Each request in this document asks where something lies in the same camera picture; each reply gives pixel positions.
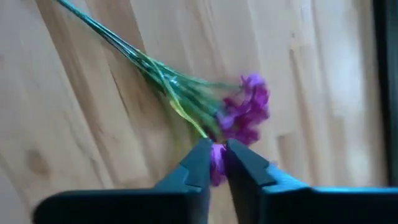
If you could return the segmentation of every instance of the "flower bouquet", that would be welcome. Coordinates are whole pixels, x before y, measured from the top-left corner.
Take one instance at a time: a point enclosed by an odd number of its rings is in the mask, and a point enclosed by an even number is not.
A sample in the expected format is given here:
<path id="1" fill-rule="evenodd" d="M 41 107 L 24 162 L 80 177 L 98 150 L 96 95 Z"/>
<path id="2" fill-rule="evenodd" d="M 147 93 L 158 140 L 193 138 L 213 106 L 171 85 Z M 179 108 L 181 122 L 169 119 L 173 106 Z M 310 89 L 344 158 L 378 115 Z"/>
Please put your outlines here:
<path id="1" fill-rule="evenodd" d="M 66 0 L 57 0 L 127 57 L 154 90 L 163 94 L 170 106 L 204 138 L 213 142 L 211 181 L 217 186 L 225 180 L 222 142 L 233 138 L 245 145 L 259 140 L 258 124 L 269 117 L 269 90 L 259 74 L 241 77 L 241 83 L 213 83 L 182 74 L 142 53 L 115 33 L 79 11 Z M 224 99 L 215 90 L 230 92 Z"/>

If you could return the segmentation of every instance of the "dark metal jaw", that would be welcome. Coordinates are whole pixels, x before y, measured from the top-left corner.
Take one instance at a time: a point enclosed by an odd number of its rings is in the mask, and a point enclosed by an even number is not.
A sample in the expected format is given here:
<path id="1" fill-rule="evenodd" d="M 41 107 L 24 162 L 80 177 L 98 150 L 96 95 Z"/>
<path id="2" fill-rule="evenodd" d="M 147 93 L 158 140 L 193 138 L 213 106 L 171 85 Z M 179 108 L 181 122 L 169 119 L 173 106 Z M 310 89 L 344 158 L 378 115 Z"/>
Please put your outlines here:
<path id="1" fill-rule="evenodd" d="M 200 140 L 152 189 L 60 193 L 41 202 L 32 220 L 35 224 L 207 223 L 211 144 Z"/>
<path id="2" fill-rule="evenodd" d="M 398 223 L 398 188 L 310 187 L 236 140 L 226 161 L 239 223 Z"/>

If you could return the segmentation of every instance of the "wooden surface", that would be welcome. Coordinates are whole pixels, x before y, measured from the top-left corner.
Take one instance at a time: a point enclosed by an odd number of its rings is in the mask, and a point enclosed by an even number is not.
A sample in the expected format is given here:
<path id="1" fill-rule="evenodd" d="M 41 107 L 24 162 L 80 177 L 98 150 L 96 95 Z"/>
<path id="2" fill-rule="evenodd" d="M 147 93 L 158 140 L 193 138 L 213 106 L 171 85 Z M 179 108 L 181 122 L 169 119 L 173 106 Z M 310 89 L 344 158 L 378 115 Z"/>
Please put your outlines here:
<path id="1" fill-rule="evenodd" d="M 262 74 L 271 119 L 252 149 L 295 177 L 385 184 L 370 0 L 72 2 L 182 72 Z M 190 149 L 134 67 L 54 1 L 0 1 L 0 30 L 0 167 L 26 211 L 63 190 L 150 187 Z M 210 209 L 236 223 L 228 185 Z"/>

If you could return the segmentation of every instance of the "purple flower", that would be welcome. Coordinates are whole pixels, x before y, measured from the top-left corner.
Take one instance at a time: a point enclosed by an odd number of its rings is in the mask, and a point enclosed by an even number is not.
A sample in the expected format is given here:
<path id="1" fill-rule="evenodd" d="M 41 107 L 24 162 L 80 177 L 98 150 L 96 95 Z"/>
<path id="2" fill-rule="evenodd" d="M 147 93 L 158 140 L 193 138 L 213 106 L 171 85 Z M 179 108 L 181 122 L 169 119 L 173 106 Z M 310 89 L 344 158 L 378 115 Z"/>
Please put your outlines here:
<path id="1" fill-rule="evenodd" d="M 216 118 L 225 138 L 250 145 L 259 140 L 256 126 L 269 118 L 269 90 L 258 74 L 241 79 L 243 91 L 225 98 L 224 108 L 217 113 Z"/>
<path id="2" fill-rule="evenodd" d="M 226 180 L 223 162 L 226 149 L 222 144 L 213 144 L 211 148 L 210 179 L 213 186 L 217 187 Z"/>

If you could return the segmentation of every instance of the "wooden floor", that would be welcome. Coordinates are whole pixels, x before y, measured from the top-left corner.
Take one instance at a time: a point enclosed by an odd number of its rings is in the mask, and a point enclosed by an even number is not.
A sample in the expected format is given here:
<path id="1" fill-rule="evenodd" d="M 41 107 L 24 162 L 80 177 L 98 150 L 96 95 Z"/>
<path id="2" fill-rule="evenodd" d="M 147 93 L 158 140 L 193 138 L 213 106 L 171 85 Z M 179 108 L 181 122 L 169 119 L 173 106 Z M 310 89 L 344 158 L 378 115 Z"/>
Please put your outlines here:
<path id="1" fill-rule="evenodd" d="M 295 177 L 385 185 L 370 0 L 71 2 L 182 72 L 263 75 L 271 119 L 252 149 Z M 150 187 L 191 148 L 133 66 L 55 1 L 0 1 L 0 30 L 0 204 L 18 218 L 63 190 Z M 236 223 L 233 209 L 228 185 L 213 189 L 209 222 Z"/>

